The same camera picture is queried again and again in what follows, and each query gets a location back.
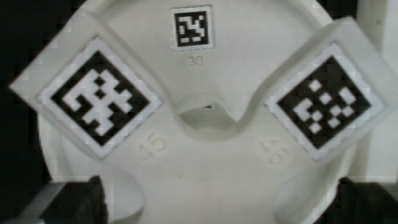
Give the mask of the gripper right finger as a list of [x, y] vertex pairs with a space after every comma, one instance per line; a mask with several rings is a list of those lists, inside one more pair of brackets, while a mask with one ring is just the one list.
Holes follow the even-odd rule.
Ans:
[[398, 183], [340, 180], [333, 224], [398, 224]]

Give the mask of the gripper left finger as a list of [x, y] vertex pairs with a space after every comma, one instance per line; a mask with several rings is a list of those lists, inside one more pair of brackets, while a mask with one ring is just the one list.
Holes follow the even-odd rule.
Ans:
[[83, 182], [49, 183], [13, 224], [106, 224], [101, 178], [92, 176]]

